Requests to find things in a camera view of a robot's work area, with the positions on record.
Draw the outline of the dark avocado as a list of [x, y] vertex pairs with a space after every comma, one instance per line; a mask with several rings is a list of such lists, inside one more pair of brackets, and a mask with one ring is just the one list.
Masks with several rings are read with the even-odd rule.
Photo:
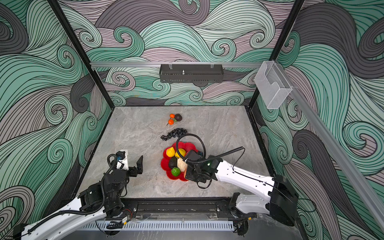
[[173, 157], [169, 160], [169, 164], [168, 164], [170, 170], [174, 167], [178, 167], [178, 158], [176, 157]]

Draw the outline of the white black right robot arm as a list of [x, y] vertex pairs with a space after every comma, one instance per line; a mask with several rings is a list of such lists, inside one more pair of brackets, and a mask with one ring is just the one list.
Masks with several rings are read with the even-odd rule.
[[254, 174], [220, 158], [185, 162], [185, 178], [189, 181], [211, 183], [215, 180], [250, 192], [249, 195], [235, 194], [234, 208], [239, 213], [265, 214], [286, 226], [295, 225], [299, 195], [286, 177]]

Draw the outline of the green lime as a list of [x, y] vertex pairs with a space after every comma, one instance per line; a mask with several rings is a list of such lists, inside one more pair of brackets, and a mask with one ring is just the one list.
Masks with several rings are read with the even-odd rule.
[[174, 167], [171, 170], [171, 174], [177, 178], [181, 174], [181, 170], [178, 167]]

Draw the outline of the small wrinkled yellow fruit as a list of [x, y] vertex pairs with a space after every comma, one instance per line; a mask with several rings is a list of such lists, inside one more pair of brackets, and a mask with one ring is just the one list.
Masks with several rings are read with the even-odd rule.
[[176, 153], [176, 151], [173, 147], [170, 147], [166, 150], [166, 155], [169, 158], [173, 158], [175, 156], [175, 153]]

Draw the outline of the large yellow lemon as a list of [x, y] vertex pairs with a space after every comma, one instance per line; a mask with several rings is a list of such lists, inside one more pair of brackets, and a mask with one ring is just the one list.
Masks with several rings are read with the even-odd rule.
[[186, 151], [184, 149], [178, 149], [178, 151], [175, 152], [176, 158], [182, 158], [186, 155]]

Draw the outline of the dark brown passion fruit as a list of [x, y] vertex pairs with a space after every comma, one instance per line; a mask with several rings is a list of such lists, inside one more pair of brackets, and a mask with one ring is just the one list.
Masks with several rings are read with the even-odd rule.
[[176, 114], [174, 119], [177, 121], [177, 122], [180, 122], [182, 121], [183, 117], [180, 115], [180, 114]]

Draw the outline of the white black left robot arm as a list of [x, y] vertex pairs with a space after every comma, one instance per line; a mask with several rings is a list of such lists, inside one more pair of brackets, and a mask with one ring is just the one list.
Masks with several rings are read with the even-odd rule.
[[125, 226], [134, 216], [133, 208], [126, 207], [123, 197], [127, 194], [127, 185], [131, 177], [143, 173], [143, 157], [136, 166], [128, 165], [125, 152], [117, 152], [107, 157], [109, 169], [102, 179], [61, 208], [33, 224], [20, 224], [10, 240], [59, 240], [99, 219], [108, 221], [107, 234]]

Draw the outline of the beige garlic bulb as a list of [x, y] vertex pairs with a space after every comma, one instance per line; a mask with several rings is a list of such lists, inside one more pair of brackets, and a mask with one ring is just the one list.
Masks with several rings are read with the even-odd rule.
[[177, 167], [180, 169], [181, 172], [185, 172], [188, 168], [188, 165], [184, 162], [182, 158], [178, 158]]

